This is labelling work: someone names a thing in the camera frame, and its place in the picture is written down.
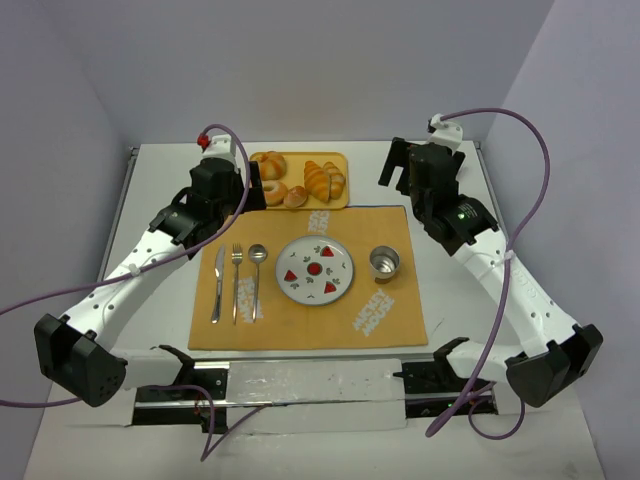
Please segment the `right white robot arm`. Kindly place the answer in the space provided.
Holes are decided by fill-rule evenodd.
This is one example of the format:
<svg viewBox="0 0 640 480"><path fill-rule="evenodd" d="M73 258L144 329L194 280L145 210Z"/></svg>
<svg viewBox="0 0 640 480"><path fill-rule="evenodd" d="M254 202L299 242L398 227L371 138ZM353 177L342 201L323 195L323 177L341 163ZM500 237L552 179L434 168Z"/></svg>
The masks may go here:
<svg viewBox="0 0 640 480"><path fill-rule="evenodd" d="M458 337L434 354L438 380L476 376L506 383L526 405L539 408L588 371L603 336L553 301L484 204L460 193L457 175L464 160L464 153L447 146L396 137L378 183L386 186L395 169L402 171L396 188L409 197L416 220L479 282L519 340L502 347Z"/></svg>

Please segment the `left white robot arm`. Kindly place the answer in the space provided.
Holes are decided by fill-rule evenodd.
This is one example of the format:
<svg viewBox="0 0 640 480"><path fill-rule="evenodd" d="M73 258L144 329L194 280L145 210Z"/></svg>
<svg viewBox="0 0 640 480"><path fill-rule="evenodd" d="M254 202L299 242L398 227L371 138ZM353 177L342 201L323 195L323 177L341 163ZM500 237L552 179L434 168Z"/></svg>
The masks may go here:
<svg viewBox="0 0 640 480"><path fill-rule="evenodd" d="M249 162L248 173L245 183L234 161L215 157L192 168L190 185L158 212L103 284L61 317L46 314L36 323L43 375L91 407L121 389L186 383L195 362L179 349L117 352L114 346L133 315L205 241L238 214L265 209L256 162Z"/></svg>

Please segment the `large croissant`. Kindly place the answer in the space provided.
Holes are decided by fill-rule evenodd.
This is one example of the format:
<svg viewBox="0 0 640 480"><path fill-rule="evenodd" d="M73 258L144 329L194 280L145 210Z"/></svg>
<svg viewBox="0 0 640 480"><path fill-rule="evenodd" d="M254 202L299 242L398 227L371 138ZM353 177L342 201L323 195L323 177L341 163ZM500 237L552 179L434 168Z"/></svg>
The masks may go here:
<svg viewBox="0 0 640 480"><path fill-rule="evenodd" d="M322 203L330 200L330 178L325 170L314 161L304 165L304 187L307 192Z"/></svg>

